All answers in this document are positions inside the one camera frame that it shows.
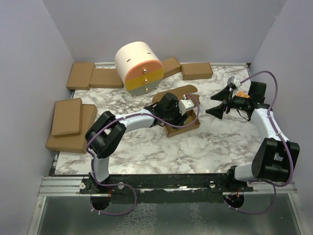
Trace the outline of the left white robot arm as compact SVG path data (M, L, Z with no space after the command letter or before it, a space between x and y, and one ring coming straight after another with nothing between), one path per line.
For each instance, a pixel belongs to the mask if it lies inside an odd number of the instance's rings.
M166 93L160 101L128 115L113 115L104 112L86 132L87 152L91 154L91 187L97 193L107 190L109 157L114 153L124 134L141 128L168 124L174 128L186 127L187 112L195 102L185 95L179 100L174 94Z

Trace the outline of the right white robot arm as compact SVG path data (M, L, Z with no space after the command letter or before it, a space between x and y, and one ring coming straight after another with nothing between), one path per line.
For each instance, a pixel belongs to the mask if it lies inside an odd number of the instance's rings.
M299 144L289 141L274 119L272 107L265 104L266 84L251 82L247 94L240 94L240 81L230 77L227 86L211 97L220 101L217 107L206 110L218 119L231 109L243 111L256 126L262 143L251 163L232 166L227 171L225 187L238 190L246 182L266 182L275 187L284 187L292 180L292 174L300 152Z

